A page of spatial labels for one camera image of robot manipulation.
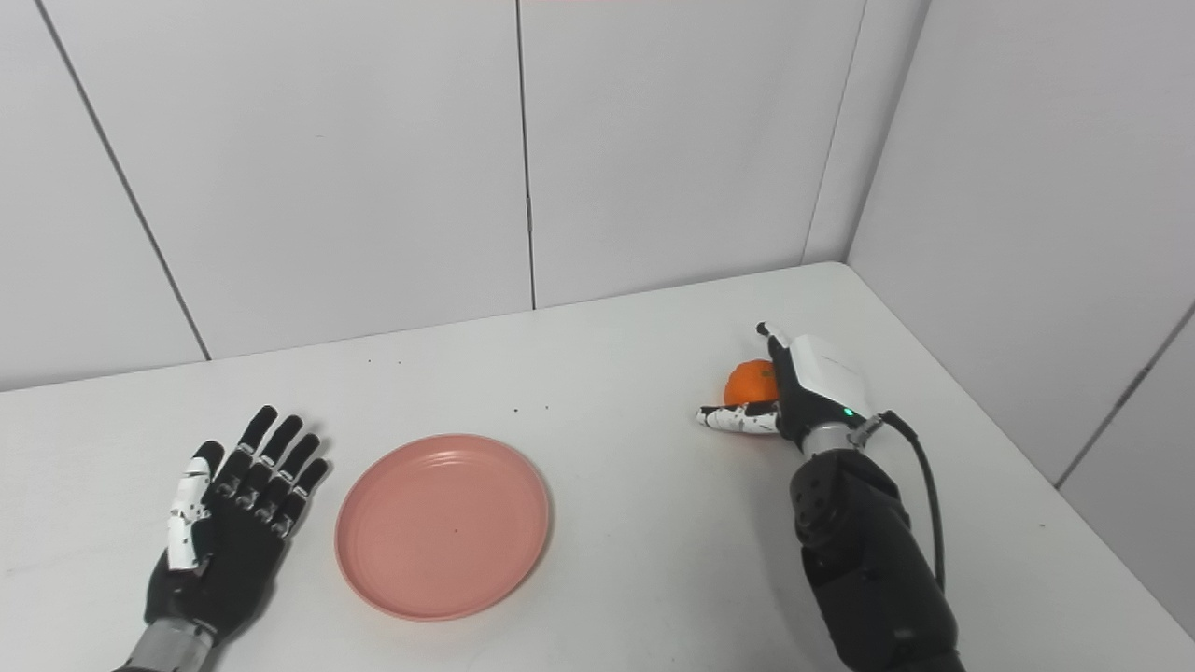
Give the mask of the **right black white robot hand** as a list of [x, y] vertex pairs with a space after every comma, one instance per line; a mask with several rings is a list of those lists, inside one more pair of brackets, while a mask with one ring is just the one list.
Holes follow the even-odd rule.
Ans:
[[778, 398], [700, 407], [695, 421], [713, 430], [782, 436], [803, 456], [836, 448], [863, 450], [880, 420], [871, 413], [866, 381], [842, 350], [826, 340], [802, 335], [789, 340], [780, 329], [760, 322]]

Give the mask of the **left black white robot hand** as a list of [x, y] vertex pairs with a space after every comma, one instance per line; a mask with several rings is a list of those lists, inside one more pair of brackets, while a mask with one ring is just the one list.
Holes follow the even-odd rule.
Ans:
[[292, 537], [329, 471], [321, 439], [264, 405], [239, 442], [206, 440], [176, 485], [145, 623], [180, 621], [213, 644], [235, 637], [272, 595]]

